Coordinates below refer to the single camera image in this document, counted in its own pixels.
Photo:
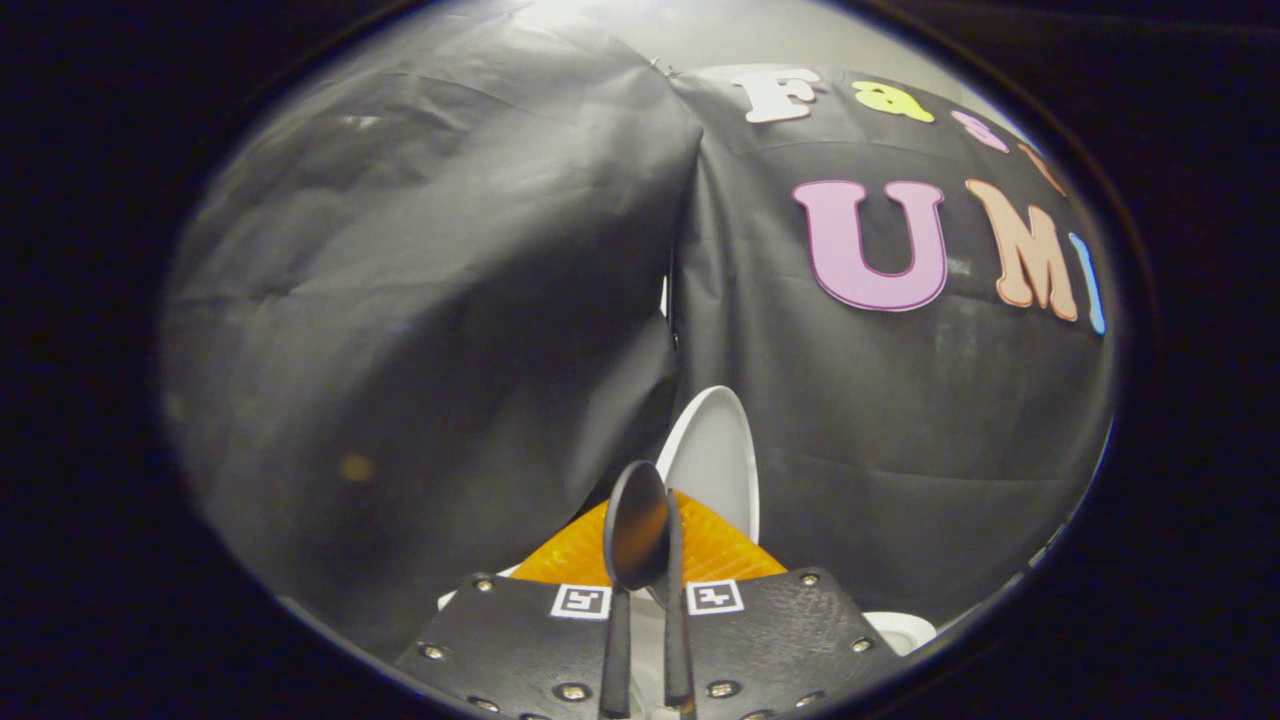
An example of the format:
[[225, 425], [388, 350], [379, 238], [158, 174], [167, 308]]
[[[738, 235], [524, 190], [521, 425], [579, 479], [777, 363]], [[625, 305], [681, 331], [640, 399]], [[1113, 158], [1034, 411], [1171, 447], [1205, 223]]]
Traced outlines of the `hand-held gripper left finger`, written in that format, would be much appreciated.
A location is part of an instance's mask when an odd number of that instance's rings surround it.
[[605, 573], [605, 511], [586, 511], [512, 571], [466, 577], [397, 670], [484, 717], [627, 717], [628, 602]]

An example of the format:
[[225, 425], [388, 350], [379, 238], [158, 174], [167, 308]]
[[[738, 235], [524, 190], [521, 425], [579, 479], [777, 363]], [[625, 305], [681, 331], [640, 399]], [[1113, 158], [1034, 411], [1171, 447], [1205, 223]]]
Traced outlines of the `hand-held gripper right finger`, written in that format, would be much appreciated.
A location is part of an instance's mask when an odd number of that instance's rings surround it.
[[787, 719], [872, 693], [904, 664], [823, 568], [783, 569], [719, 514], [675, 492], [666, 678], [686, 719]]

